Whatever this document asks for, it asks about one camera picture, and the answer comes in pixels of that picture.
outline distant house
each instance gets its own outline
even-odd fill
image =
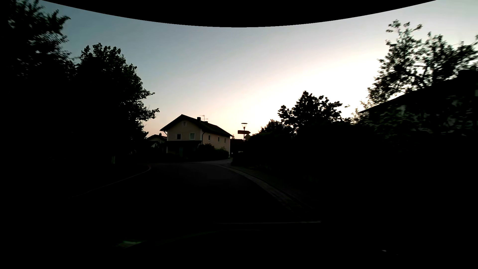
[[[162,143],[166,143],[167,137],[162,136],[162,135],[158,135],[158,134],[156,134],[156,135],[153,134],[150,137],[148,137],[146,140],[148,140],[148,141],[158,141],[159,144],[162,144]]]
[[[475,70],[461,70],[457,78],[436,83],[422,90],[406,93],[359,113],[368,113],[371,120],[379,121],[380,115],[385,109],[395,108],[401,110],[402,113],[407,111],[417,115],[419,121],[424,123],[424,128],[420,128],[419,131],[432,133],[437,125],[456,126],[457,129],[463,129],[463,126],[466,125],[469,126],[468,128],[471,127],[471,129],[477,131],[477,112],[473,110],[478,99],[477,75],[478,73]],[[444,107],[458,105],[459,103],[469,108],[464,118],[448,118],[443,122],[430,120],[433,119],[434,114],[439,116],[446,113]]]
[[[230,133],[219,126],[181,114],[160,131],[167,134],[166,153],[188,157],[201,144],[211,144],[216,149],[230,152]]]

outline sky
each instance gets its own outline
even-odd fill
[[[292,108],[304,90],[343,105],[343,118],[363,110],[367,88],[378,75],[388,46],[396,40],[388,24],[419,24],[416,38],[442,34],[449,44],[474,42],[478,1],[436,0],[366,16],[311,24],[229,28],[149,22],[40,1],[44,13],[59,10],[64,24],[63,49],[79,56],[89,45],[117,47],[127,64],[137,66],[143,88],[154,95],[142,100],[159,108],[144,123],[148,136],[184,114],[234,135],[248,123],[251,134],[270,119],[280,121],[282,105]]]

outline street lamp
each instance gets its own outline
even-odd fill
[[[246,125],[247,125],[247,123],[241,123],[241,124],[243,124],[242,127],[244,128],[244,132],[245,132],[245,131],[246,131]],[[242,141],[243,141],[243,142],[244,142],[244,140],[245,140],[245,137],[246,137],[246,134],[242,134]]]

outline bush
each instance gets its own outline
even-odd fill
[[[229,152],[225,150],[224,147],[220,149],[215,149],[211,144],[199,145],[197,151],[195,151],[191,157],[190,161],[215,161],[223,160],[229,157]]]

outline foliage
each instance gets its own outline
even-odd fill
[[[339,101],[329,103],[329,99],[324,96],[315,97],[309,95],[307,91],[302,93],[297,104],[289,110],[285,105],[279,109],[281,123],[293,128],[295,134],[300,132],[308,133],[310,128],[323,122],[342,121],[340,113],[335,108],[342,106]]]
[[[229,157],[229,152],[224,148],[214,148],[210,143],[199,145],[197,150],[192,154],[192,161],[213,161],[223,160]]]
[[[477,63],[478,51],[474,48],[478,44],[471,45],[460,43],[458,48],[453,48],[443,40],[442,35],[432,37],[428,33],[425,42],[412,36],[414,31],[420,30],[419,24],[415,29],[408,28],[410,22],[403,26],[395,20],[389,24],[394,30],[386,30],[388,33],[397,31],[399,38],[396,43],[387,41],[389,52],[385,59],[379,59],[382,63],[379,76],[375,78],[373,87],[368,88],[369,98],[373,104],[387,101],[397,93],[408,93],[413,90],[424,89],[434,83],[456,77],[457,72],[469,69]]]
[[[274,132],[275,134],[282,135],[284,138],[287,137],[292,137],[293,136],[293,128],[291,126],[284,125],[283,123],[279,121],[275,121],[271,119],[266,127],[261,127],[259,130],[259,133],[272,133]]]
[[[142,87],[137,67],[126,64],[121,49],[98,43],[93,45],[93,53],[89,51],[86,46],[79,57],[81,62],[76,65],[76,101],[88,107],[87,111],[76,114],[76,120],[89,143],[98,141],[99,130],[111,134],[108,138],[111,146],[104,149],[105,153],[130,151],[133,144],[148,134],[143,131],[141,121],[154,119],[159,112],[159,109],[148,110],[141,101],[154,92]]]
[[[65,93],[74,73],[70,53],[61,44],[68,40],[62,34],[63,24],[69,17],[57,17],[40,12],[43,6],[28,1],[9,0],[7,4],[8,27],[6,40],[11,42],[5,55],[7,85],[16,92],[28,96],[24,104],[28,111],[28,125],[38,138],[38,152],[43,158],[55,155],[67,143],[71,126],[67,124],[69,113],[60,112],[59,98],[68,101]]]

